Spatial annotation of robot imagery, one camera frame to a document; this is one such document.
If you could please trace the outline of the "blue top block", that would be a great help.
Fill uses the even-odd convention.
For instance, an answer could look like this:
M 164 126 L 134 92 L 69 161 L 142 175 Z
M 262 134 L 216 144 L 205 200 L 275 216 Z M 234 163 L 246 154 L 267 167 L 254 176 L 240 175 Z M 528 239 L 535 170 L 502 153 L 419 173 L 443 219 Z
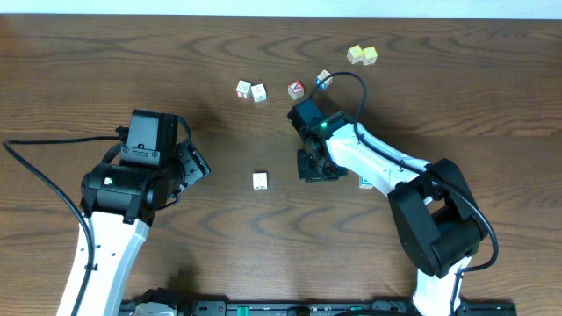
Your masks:
M 359 177 L 359 188 L 360 189 L 373 189 L 374 185 L 372 183 L 370 183 L 368 180 L 366 180 L 365 178 L 363 178 L 362 176 Z

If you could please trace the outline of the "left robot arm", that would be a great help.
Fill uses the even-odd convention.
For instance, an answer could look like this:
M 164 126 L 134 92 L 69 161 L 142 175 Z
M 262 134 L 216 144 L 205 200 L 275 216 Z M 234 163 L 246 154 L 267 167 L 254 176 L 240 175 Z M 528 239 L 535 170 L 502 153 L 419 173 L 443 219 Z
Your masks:
M 76 255 L 58 307 L 60 315 L 115 315 L 156 212 L 211 172 L 190 138 L 190 127 L 168 113 L 133 111 L 119 142 L 82 180 Z

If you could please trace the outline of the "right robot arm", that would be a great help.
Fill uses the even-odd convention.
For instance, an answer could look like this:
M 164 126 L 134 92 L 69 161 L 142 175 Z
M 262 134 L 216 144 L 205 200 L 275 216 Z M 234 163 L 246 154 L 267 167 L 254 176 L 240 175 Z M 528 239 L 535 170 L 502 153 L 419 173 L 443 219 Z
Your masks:
M 311 99 L 293 106 L 288 120 L 303 140 L 299 178 L 336 181 L 352 171 L 388 199 L 400 243 L 418 269 L 413 295 L 421 315 L 452 315 L 479 244 L 495 234 L 459 167 L 403 154 L 369 134 L 342 111 L 331 117 Z

